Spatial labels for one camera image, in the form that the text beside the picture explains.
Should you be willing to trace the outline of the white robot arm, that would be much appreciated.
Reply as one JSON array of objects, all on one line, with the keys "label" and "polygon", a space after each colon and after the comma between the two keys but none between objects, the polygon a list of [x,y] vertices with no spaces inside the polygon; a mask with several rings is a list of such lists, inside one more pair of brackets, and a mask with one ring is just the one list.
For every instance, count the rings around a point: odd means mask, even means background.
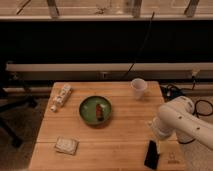
[{"label": "white robot arm", "polygon": [[160,140],[168,139],[174,131],[183,132],[213,150],[213,124],[193,116],[195,104],[186,96],[179,96],[162,104],[149,122],[150,129]]}]

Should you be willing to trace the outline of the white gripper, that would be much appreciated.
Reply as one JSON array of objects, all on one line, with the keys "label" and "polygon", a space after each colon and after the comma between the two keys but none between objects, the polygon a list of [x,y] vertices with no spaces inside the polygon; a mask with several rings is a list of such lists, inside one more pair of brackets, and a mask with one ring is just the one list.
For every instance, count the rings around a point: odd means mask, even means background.
[{"label": "white gripper", "polygon": [[161,143],[167,139],[167,136],[162,133],[152,121],[148,122],[148,126],[153,132],[154,141],[156,143],[157,153],[160,154],[162,152]]}]

